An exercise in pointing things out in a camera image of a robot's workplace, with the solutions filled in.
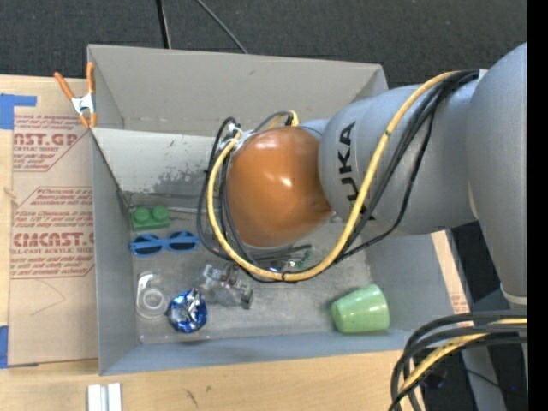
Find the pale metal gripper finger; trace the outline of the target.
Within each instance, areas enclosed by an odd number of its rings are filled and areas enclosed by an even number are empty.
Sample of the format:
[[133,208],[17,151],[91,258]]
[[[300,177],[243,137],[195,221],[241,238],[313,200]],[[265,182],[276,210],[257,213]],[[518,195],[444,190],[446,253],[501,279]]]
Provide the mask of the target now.
[[226,307],[250,309],[253,303],[253,289],[237,274],[222,277],[222,304]]
[[211,264],[207,264],[202,273],[200,288],[203,292],[229,289],[229,272],[226,268],[216,268]]

